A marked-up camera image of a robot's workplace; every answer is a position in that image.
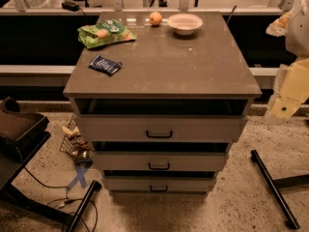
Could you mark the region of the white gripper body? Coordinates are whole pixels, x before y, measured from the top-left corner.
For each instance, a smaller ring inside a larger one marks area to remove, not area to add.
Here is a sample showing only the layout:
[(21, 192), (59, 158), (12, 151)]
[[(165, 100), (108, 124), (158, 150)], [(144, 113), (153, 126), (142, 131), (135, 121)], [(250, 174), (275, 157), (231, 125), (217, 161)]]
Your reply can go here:
[(281, 65), (273, 84), (273, 94), (266, 117), (288, 120), (309, 99), (309, 59), (297, 59), (290, 66)]

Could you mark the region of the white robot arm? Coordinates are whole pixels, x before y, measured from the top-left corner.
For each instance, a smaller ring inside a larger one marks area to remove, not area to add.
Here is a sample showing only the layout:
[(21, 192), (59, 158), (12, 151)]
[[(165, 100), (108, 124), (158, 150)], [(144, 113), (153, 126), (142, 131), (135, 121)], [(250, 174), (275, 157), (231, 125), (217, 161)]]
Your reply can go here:
[(280, 65), (265, 114), (270, 121), (285, 121), (309, 99), (309, 0), (296, 2), (270, 23), (267, 33), (284, 36), (286, 49), (296, 56), (290, 66)]

